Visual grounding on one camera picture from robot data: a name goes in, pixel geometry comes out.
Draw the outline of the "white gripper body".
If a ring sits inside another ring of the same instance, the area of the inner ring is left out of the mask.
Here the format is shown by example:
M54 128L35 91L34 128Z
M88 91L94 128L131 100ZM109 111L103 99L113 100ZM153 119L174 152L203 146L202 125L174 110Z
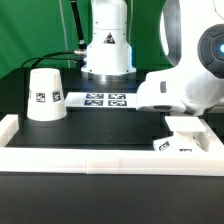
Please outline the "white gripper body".
M186 93L189 79L176 69L149 72L136 93L140 111L176 112L198 116L200 110Z

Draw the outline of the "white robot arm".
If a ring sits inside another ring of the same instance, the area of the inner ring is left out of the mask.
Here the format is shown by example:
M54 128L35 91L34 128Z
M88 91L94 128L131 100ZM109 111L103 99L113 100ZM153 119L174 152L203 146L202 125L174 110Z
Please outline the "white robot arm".
M101 81L134 77L125 0L90 1L93 37L83 75ZM224 0L166 0L159 33L172 67L146 75L136 108L200 116L224 99Z

